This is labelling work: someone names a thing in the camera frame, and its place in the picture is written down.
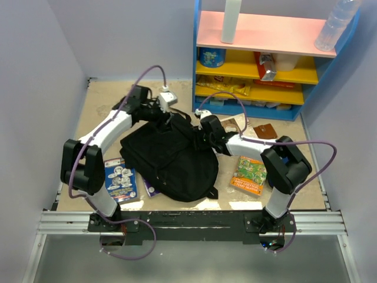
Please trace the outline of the black student backpack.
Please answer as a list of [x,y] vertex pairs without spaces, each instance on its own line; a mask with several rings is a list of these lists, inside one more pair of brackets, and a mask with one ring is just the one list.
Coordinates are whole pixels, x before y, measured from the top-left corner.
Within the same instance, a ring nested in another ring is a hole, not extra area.
[[149,121],[123,138],[121,157],[153,188],[173,200],[218,199],[215,152],[197,141],[199,131],[188,114],[174,110],[169,115]]

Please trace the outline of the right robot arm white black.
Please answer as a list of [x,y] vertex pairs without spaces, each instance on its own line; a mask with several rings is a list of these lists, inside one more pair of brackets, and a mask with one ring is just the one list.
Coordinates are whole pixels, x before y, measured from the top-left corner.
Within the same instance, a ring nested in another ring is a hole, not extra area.
[[219,118],[208,110],[196,110],[195,116],[200,119],[200,138],[217,153],[263,162],[273,190],[261,215],[252,224],[260,233],[277,231],[283,225],[295,189],[312,172],[307,158],[287,136],[277,141],[253,140],[235,131],[225,132]]

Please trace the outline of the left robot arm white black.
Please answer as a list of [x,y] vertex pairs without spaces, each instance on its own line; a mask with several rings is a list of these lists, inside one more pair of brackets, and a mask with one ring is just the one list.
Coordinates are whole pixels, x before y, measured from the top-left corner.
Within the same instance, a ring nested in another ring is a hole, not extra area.
[[167,86],[155,98],[150,98],[149,92],[149,88],[134,84],[97,127],[78,140],[68,139],[63,146],[60,178],[68,185],[69,197],[83,198],[108,231],[118,230],[125,221],[120,205],[105,187],[104,153],[133,125],[162,118],[177,102]]

